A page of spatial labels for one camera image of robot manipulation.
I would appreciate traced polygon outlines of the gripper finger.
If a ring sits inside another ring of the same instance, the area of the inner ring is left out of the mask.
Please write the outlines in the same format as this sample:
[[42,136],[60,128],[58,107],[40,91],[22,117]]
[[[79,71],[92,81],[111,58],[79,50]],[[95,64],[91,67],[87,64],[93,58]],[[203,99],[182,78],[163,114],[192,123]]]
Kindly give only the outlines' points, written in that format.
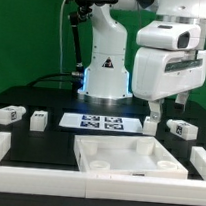
[[162,112],[163,112],[163,102],[164,99],[158,99],[158,100],[148,102],[150,108],[150,120],[152,122],[156,122],[156,123],[160,122]]
[[180,105],[186,105],[186,102],[188,100],[189,97],[189,93],[184,91],[181,92],[177,95],[176,99],[175,99],[175,103],[176,104],[180,104]]

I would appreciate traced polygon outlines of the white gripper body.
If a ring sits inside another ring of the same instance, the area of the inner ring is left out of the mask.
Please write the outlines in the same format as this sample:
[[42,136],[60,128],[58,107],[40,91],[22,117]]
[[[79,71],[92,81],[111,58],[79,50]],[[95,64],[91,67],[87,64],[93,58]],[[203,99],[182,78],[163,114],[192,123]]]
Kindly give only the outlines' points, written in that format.
[[204,84],[206,50],[190,56],[185,51],[141,47],[134,59],[133,95],[154,101],[190,91]]

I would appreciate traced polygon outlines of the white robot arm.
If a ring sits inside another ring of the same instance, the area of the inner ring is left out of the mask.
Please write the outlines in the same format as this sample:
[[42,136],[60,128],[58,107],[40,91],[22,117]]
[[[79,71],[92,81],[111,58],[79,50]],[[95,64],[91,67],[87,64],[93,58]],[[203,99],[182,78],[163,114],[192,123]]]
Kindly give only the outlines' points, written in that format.
[[[206,75],[206,0],[75,0],[79,22],[91,20],[92,58],[79,96],[115,102],[135,96],[149,102],[150,119],[161,119],[161,100],[188,92]],[[127,31],[112,10],[148,10],[157,15],[136,34],[133,71],[124,67]]]

